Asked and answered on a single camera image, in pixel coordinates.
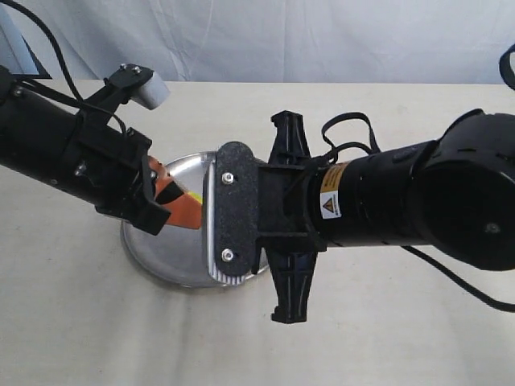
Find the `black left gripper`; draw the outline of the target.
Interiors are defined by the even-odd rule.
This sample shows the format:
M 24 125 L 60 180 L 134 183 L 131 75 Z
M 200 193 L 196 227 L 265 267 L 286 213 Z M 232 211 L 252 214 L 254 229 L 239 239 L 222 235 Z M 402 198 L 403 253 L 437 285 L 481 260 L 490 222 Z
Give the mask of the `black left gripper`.
M 199 229 L 202 204 L 189 191 L 183 193 L 159 160 L 148 157 L 151 144 L 136 129 L 121 133 L 101 122 L 82 120 L 68 143 L 69 194 L 91 203 L 102 215 L 154 236 L 165 223 Z

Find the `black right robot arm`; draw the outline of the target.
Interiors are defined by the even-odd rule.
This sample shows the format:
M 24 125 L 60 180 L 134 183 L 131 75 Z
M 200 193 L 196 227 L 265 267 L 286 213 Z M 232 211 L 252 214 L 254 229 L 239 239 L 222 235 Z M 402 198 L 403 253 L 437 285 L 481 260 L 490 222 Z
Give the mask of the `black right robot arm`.
M 340 162 L 274 152 L 258 168 L 257 242 L 266 251 L 284 324 L 307 320 L 319 253 L 425 244 L 477 269 L 514 267 L 514 117 L 474 109 L 435 140 Z

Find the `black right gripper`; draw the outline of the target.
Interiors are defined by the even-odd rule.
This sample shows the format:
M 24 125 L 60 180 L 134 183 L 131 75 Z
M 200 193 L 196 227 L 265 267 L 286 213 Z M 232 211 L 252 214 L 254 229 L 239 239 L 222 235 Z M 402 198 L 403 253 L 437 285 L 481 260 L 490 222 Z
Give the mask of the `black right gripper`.
M 294 324 L 307 321 L 316 259 L 327 248 L 311 221 L 308 194 L 323 159 L 311 156 L 301 114 L 284 110 L 270 120 L 274 144 L 257 167 L 257 245 L 265 249 L 278 297 L 271 319 Z

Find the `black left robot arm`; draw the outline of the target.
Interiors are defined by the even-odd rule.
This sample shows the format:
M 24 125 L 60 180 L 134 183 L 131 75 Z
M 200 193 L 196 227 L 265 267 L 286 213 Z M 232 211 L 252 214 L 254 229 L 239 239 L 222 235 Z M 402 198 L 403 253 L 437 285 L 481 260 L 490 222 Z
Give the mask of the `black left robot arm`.
M 150 156 L 152 141 L 109 126 L 120 105 L 152 110 L 168 96 L 156 72 L 134 64 L 84 101 L 2 68 L 1 164 L 152 235 L 166 225 L 198 229 L 200 201 Z

